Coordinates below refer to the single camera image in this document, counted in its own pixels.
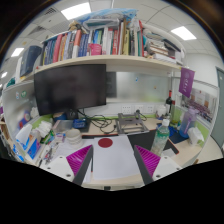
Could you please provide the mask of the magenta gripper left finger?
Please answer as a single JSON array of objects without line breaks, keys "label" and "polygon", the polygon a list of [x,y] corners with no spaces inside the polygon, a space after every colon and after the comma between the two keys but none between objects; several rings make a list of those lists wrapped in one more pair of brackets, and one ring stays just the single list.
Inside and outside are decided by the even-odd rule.
[{"label": "magenta gripper left finger", "polygon": [[93,146],[86,146],[66,157],[66,160],[73,171],[73,183],[81,186],[93,156]]}]

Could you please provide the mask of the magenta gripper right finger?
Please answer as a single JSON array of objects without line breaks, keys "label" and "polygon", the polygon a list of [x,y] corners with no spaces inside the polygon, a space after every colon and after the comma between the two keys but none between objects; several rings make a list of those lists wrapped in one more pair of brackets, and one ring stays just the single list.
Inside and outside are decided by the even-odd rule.
[{"label": "magenta gripper right finger", "polygon": [[134,146],[134,156],[144,184],[148,185],[152,183],[152,177],[160,162],[160,157],[138,145]]}]

